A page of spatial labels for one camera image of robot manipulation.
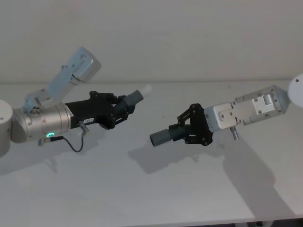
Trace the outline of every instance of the white wall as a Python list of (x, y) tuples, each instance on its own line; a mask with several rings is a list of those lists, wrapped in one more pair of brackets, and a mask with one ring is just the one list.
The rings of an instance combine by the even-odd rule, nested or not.
[(49, 81), (81, 45), (95, 81), (282, 79), (303, 71), (302, 0), (1, 0), (0, 82)]

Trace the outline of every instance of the cable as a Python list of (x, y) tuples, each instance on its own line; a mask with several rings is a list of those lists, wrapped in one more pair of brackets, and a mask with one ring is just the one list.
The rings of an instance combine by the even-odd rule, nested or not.
[(83, 145), (84, 145), (84, 139), (83, 139), (83, 137), (81, 137), (81, 147), (80, 147), (79, 150), (76, 150), (76, 149), (71, 145), (71, 143), (68, 141), (68, 139), (66, 139), (66, 138), (63, 137), (63, 136), (56, 136), (56, 137), (51, 137), (51, 138), (50, 138), (50, 141), (51, 141), (51, 142), (54, 142), (54, 141), (57, 141), (57, 140), (65, 140), (65, 141), (68, 143), (68, 145), (71, 147), (71, 149), (72, 149), (74, 152), (76, 152), (76, 153), (81, 152), (82, 149), (83, 149)]

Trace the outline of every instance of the black bracket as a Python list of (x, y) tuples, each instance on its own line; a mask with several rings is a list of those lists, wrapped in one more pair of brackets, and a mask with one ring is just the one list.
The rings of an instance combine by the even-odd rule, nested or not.
[(186, 144), (202, 144), (207, 146), (213, 142), (213, 133), (209, 130), (204, 109), (199, 103), (190, 105), (183, 114), (177, 117), (178, 123), (169, 126), (169, 129), (176, 129), (187, 126), (185, 121), (190, 119), (190, 133), (183, 139)]

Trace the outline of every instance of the white table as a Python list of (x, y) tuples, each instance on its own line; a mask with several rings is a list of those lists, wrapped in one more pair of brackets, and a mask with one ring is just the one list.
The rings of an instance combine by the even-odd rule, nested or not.
[[(129, 119), (106, 131), (91, 125), (82, 154), (64, 141), (12, 144), (0, 159), (0, 222), (4, 227), (180, 227), (303, 217), (303, 110), (229, 131), (203, 147), (184, 141), (152, 147), (149, 135), (174, 124), (191, 103), (231, 101), (288, 81), (152, 84)], [(93, 84), (89, 91), (128, 94), (141, 84)], [(43, 85), (1, 85), (14, 107)], [(66, 134), (80, 145), (80, 129)]]

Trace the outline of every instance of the robotic arm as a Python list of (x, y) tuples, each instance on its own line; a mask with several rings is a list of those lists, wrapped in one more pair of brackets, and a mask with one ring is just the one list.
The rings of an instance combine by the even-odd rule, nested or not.
[(151, 134), (151, 142), (155, 147), (183, 139), (186, 144), (207, 146), (213, 142), (213, 133), (224, 129), (230, 129), (234, 139), (238, 140), (236, 125), (248, 125), (285, 114), (290, 102), (303, 107), (300, 83), (303, 83), (303, 74), (291, 81), (288, 92), (274, 85), (206, 109), (198, 103), (192, 104), (177, 117), (177, 124)]
[(98, 123), (103, 128), (112, 129), (127, 120), (136, 104), (150, 92), (150, 86), (127, 96), (116, 97), (112, 93), (91, 91), (88, 100), (61, 102), (72, 88), (89, 82), (100, 68), (100, 62), (81, 47), (45, 89), (25, 97), (23, 107), (12, 109), (0, 100), (0, 156), (8, 152), (10, 141), (23, 143), (38, 140), (40, 146), (57, 140), (69, 143), (65, 137), (55, 135), (78, 127), (83, 130), (82, 146), (80, 150), (75, 150), (69, 145), (75, 152), (80, 152), (83, 138), (89, 131), (87, 125)]

